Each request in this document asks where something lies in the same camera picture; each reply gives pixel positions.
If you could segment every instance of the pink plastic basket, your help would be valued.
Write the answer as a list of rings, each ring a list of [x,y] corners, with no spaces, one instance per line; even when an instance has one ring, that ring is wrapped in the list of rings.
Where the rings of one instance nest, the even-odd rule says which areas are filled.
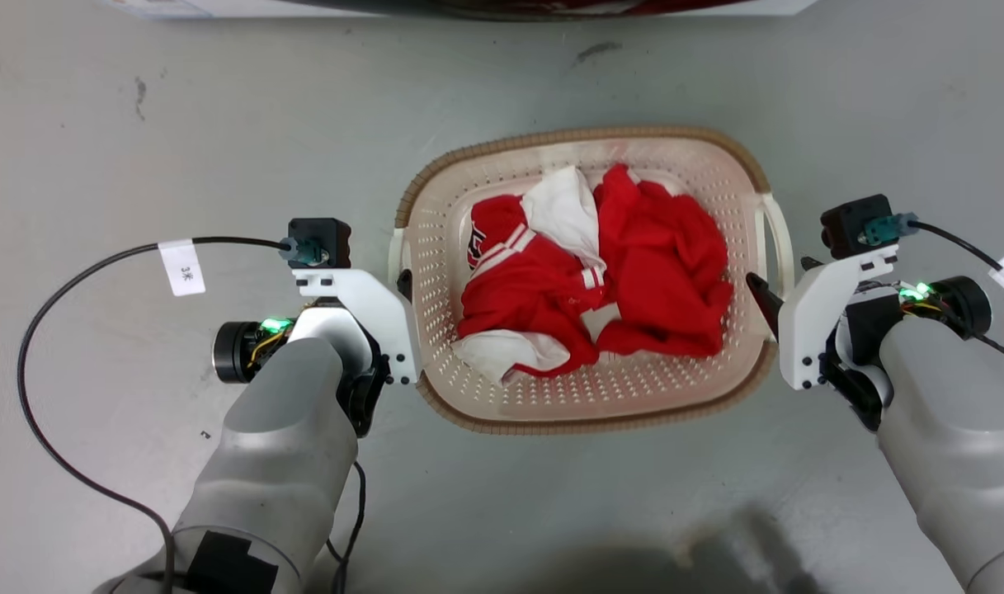
[[[554,378],[499,387],[454,355],[465,247],[473,204],[520,195],[543,174],[576,165],[589,184],[615,163],[671,193],[697,197],[729,247],[736,295],[724,319],[724,348],[709,359],[638,353]],[[754,158],[720,132],[696,127],[614,127],[547,132],[452,151],[410,185],[396,215],[393,278],[413,273],[413,305],[425,372],[419,390],[461,427],[504,434],[599,431],[717,412],[754,391],[776,345],[743,278],[766,278],[766,225],[773,234],[781,294],[794,285],[787,226]]]

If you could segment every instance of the red clothing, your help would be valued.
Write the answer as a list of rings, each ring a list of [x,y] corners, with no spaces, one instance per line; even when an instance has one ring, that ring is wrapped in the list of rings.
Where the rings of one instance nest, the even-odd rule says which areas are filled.
[[[596,346],[623,355],[720,352],[733,286],[721,280],[729,255],[710,215],[691,196],[634,184],[624,165],[604,175],[593,198],[604,280],[622,316],[603,328]]]
[[[475,269],[461,294],[465,312],[457,335],[512,330],[550,335],[570,353],[554,369],[514,365],[532,375],[568,373],[596,361],[596,347],[578,318],[600,306],[603,279],[527,229],[520,199],[502,196],[472,207],[468,259]]]

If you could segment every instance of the white sleeve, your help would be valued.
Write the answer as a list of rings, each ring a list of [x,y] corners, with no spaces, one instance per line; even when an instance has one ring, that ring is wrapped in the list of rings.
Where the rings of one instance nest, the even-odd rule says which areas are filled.
[[[505,386],[506,375],[514,364],[549,371],[571,358],[557,339],[535,332],[487,330],[465,336],[451,346],[457,358],[498,386]]]
[[[596,204],[585,177],[574,166],[547,174],[520,206],[527,226],[581,260],[581,266],[604,269],[600,259]]]

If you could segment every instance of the green led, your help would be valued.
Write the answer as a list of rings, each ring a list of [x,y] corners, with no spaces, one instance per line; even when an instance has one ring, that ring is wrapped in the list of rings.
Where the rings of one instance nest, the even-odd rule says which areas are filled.
[[[268,318],[263,320],[263,322],[260,324],[261,328],[264,328],[264,330],[267,330],[268,332],[274,334],[278,334],[280,331],[285,330],[285,328],[289,326],[293,326],[293,320],[285,318],[281,319]]]

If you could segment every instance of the woven rim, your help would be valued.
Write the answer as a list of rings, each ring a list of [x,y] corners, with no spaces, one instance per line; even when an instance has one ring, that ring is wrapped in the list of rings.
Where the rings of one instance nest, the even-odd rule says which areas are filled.
[[[559,130],[556,132],[541,132],[540,134],[527,134],[512,138],[502,138],[490,142],[479,143],[478,145],[461,147],[450,151],[448,154],[430,163],[425,170],[422,170],[414,180],[410,182],[407,192],[403,195],[400,207],[396,210],[396,229],[404,230],[410,225],[410,215],[414,204],[418,202],[418,196],[423,189],[439,172],[456,163],[467,161],[489,155],[496,155],[499,152],[525,150],[526,147],[555,145],[561,142],[573,142],[584,140],[600,140],[606,138],[690,138],[713,143],[728,152],[730,156],[742,166],[747,177],[751,180],[751,185],[758,193],[768,193],[770,191],[769,182],[766,181],[766,174],[755,158],[747,152],[746,147],[740,145],[736,140],[716,130],[709,130],[705,127],[680,127],[680,125],[649,125],[649,127],[592,127],[585,130]],[[656,410],[655,412],[609,416],[607,418],[595,418],[595,420],[483,420],[475,416],[470,416],[457,410],[450,402],[442,398],[429,381],[425,372],[419,377],[418,391],[425,397],[429,405],[433,407],[442,417],[450,420],[453,424],[460,425],[470,431],[478,433],[489,433],[493,435],[551,435],[551,434],[571,434],[590,433],[597,431],[617,431],[617,429],[636,429],[640,427],[650,427],[653,424],[663,424],[663,422],[673,422],[676,420],[689,420],[699,418],[708,414],[714,414],[728,409],[735,403],[740,402],[769,375],[773,360],[776,357],[776,344],[769,341],[762,342],[761,353],[758,360],[751,367],[751,372],[747,373],[743,381],[732,390],[721,394],[712,401],[695,403],[695,405],[675,406],[667,410]]]

